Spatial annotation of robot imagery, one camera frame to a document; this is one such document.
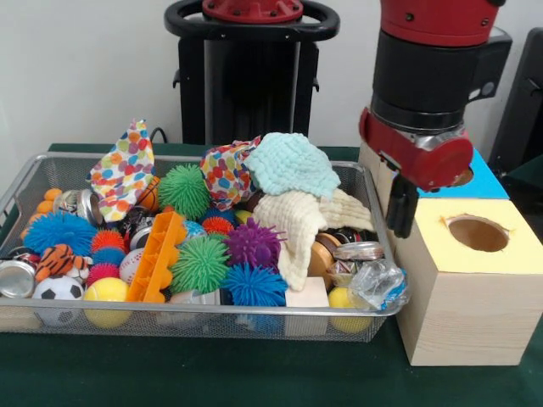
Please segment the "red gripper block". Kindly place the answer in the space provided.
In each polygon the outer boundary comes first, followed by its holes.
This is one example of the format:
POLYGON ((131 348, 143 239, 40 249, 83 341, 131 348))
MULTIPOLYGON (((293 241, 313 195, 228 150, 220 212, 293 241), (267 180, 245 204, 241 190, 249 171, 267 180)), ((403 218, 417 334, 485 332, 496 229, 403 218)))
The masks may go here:
POLYGON ((386 224, 398 238, 408 238, 417 209, 419 192, 449 187, 470 165, 473 145, 467 133, 418 136, 384 124, 370 109, 362 111, 362 140, 381 159, 400 173, 392 179, 386 224))

